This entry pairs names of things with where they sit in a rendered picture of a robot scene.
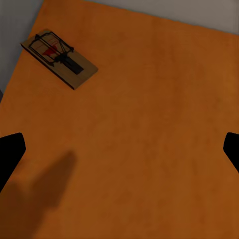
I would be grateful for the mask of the mousetrap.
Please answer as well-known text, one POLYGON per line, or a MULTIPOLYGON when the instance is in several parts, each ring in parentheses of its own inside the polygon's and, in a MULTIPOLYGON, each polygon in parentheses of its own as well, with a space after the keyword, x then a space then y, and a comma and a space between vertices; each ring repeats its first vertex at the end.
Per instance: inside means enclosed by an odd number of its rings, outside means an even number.
POLYGON ((21 43, 21 46, 76 90, 98 68, 48 28, 21 43))

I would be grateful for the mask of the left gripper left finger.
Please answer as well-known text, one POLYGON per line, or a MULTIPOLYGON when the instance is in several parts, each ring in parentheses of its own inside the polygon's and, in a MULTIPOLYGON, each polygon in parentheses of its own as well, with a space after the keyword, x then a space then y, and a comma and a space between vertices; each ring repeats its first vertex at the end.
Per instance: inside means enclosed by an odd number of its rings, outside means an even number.
POLYGON ((0 138, 0 192, 26 152, 21 132, 0 138))

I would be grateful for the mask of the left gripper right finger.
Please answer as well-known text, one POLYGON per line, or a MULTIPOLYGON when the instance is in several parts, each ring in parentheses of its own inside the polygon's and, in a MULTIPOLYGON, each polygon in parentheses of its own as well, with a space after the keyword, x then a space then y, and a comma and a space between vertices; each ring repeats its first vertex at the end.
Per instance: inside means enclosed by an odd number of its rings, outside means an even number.
POLYGON ((239 134, 228 132, 224 141, 223 150, 239 172, 239 134))

